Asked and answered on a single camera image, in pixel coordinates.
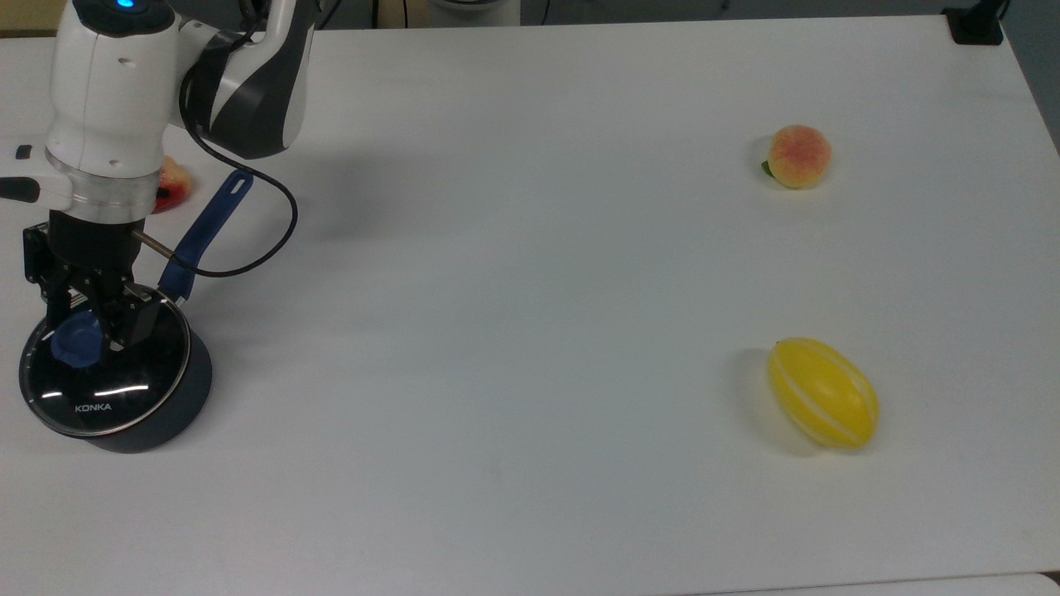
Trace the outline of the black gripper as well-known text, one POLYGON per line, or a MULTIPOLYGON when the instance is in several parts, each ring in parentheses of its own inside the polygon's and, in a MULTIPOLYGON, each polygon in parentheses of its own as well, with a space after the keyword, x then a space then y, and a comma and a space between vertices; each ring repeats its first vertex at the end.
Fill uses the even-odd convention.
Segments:
POLYGON ((101 325, 99 365, 113 361, 154 331, 163 294, 129 284, 144 220, 105 225, 51 211, 48 223, 23 230, 26 282, 35 284, 46 303, 45 329, 55 331, 70 316, 70 288, 86 297, 101 325))

